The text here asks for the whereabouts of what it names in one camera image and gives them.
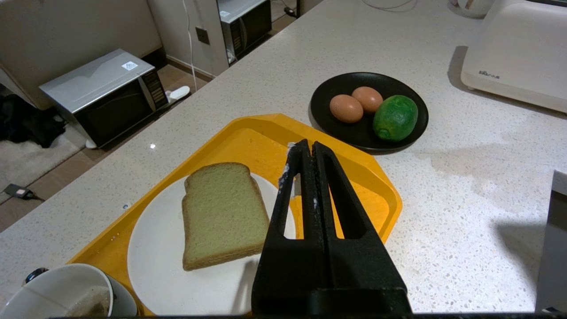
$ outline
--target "floor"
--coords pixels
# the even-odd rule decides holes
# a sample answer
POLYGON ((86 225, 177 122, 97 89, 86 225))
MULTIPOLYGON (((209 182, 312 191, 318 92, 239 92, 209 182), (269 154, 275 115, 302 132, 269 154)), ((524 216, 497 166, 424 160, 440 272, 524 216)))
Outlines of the floor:
MULTIPOLYGON (((295 18, 288 15, 284 15, 279 18, 272 23, 272 30, 270 31, 269 36, 274 36, 293 21, 295 21, 295 18)), ((167 65, 160 69, 158 71, 158 76, 166 91, 172 91, 181 86, 188 85, 191 88, 191 92, 196 92, 198 89, 207 84, 206 81, 197 78, 197 87, 195 88, 193 76, 172 65, 167 65)), ((45 200, 49 199, 51 196, 55 195, 65 186, 81 176, 84 172, 102 161, 114 150, 129 141, 132 137, 136 136, 137 133, 141 132, 150 124, 151 122, 145 123, 144 125, 136 128, 134 133, 131 133, 127 138, 122 139, 107 150, 82 149, 80 152, 71 156, 53 170, 33 182, 28 186, 28 188, 38 197, 45 200)), ((19 198, 10 198, 0 204, 0 232, 21 219, 27 213, 34 210, 40 204, 41 201, 39 200, 22 200, 19 198)))

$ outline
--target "silver microwave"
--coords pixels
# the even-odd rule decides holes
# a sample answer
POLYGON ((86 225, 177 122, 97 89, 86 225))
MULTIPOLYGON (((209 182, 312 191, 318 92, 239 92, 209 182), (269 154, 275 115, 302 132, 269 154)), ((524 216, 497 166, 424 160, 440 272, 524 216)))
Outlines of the silver microwave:
POLYGON ((270 0, 218 0, 218 10, 226 50, 237 58, 272 29, 270 0))
POLYGON ((102 147, 167 106, 152 65, 118 49, 40 86, 61 116, 102 147))

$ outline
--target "cup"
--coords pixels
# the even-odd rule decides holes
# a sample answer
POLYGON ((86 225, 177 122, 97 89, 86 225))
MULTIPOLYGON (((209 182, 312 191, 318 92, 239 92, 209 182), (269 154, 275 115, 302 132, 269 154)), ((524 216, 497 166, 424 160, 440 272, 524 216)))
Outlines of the cup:
POLYGON ((483 18, 494 4, 494 0, 458 0, 458 3, 464 15, 483 18))
POLYGON ((25 284, 0 311, 0 319, 128 317, 137 312, 134 298, 122 284, 94 266, 72 263, 25 284))

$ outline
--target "microwave door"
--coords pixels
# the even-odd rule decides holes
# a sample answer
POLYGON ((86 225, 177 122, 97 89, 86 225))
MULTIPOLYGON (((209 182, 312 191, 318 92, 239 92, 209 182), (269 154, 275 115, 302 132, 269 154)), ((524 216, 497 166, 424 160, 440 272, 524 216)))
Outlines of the microwave door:
POLYGON ((102 146, 151 115, 138 81, 133 81, 94 102, 77 114, 91 140, 102 146))
POLYGON ((240 35, 242 39, 242 47, 246 50, 248 48, 248 36, 246 34, 246 24, 244 23, 244 19, 240 17, 238 19, 240 22, 240 35))
POLYGON ((244 47, 249 48, 261 40, 272 29, 272 9, 270 1, 264 1, 254 9, 243 14, 240 19, 243 30, 244 47))

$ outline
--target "green lime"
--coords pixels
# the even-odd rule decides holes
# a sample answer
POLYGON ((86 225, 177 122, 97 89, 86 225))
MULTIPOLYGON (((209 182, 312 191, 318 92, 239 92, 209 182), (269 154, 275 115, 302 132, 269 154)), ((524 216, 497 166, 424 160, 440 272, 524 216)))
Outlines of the green lime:
POLYGON ((384 100, 374 115, 374 133, 382 140, 397 142, 408 137, 416 126, 417 105, 407 96, 394 95, 384 100))

